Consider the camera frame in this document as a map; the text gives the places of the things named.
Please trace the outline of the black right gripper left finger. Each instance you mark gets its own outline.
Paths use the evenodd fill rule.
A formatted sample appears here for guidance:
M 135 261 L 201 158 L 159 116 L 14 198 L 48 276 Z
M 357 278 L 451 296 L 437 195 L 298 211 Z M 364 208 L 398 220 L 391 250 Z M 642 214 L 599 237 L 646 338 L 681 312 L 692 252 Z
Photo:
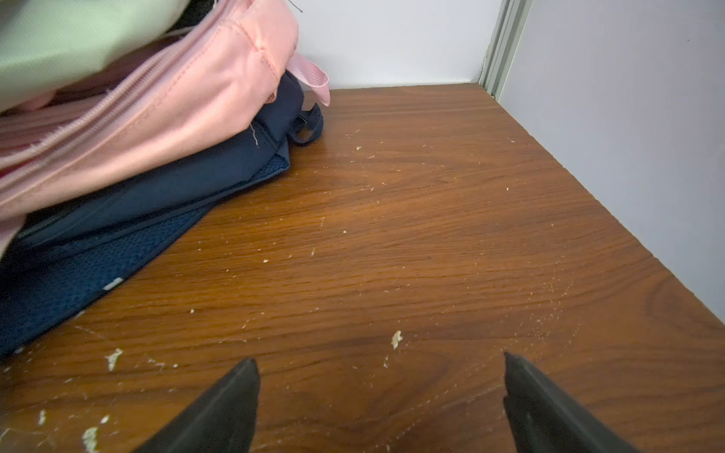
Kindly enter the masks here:
M 256 361 L 242 360 L 136 450 L 247 452 L 256 430 L 260 388 Z

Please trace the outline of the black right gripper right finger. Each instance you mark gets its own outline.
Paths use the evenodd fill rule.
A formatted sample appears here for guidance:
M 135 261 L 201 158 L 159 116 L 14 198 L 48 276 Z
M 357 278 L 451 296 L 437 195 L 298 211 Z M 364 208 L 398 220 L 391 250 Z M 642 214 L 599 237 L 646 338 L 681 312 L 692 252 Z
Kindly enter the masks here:
M 636 452 L 526 358 L 504 354 L 504 410 L 518 452 Z

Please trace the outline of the cream canvas backpack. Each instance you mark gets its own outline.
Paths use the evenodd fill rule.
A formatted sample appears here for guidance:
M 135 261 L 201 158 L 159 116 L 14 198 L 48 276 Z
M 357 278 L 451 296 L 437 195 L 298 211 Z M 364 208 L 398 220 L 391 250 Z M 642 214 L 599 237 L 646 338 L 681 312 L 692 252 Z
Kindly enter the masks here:
M 1 109 L 103 71 L 155 41 L 186 1 L 3 1 Z

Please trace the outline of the navy blue backpack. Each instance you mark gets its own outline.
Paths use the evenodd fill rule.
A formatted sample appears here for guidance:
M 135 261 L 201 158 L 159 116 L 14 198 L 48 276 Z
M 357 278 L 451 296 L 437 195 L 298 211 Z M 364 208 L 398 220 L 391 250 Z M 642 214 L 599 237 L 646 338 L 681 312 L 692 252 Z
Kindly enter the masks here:
M 1 260 L 1 352 L 11 355 L 76 316 L 160 255 L 217 204 L 290 167 L 292 145 L 324 128 L 300 82 L 282 77 L 277 99 L 251 126 L 182 160 L 33 213 Z

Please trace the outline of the pink backpack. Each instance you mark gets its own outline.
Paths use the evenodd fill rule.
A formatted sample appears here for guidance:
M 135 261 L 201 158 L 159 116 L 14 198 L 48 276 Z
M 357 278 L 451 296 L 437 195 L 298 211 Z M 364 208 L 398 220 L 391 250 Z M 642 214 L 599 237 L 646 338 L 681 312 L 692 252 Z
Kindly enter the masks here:
M 1 120 L 1 243 L 26 217 L 221 143 L 274 101 L 285 74 L 330 102 L 298 54 L 284 1 L 221 1 L 107 94 L 42 97 Z

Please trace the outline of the right corner aluminium profile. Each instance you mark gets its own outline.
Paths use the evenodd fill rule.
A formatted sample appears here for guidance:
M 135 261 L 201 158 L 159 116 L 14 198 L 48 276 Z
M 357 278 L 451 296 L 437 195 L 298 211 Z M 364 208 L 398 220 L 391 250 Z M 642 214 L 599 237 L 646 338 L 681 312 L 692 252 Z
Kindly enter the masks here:
M 479 85 L 498 100 L 526 26 L 532 0 L 503 0 L 487 46 Z

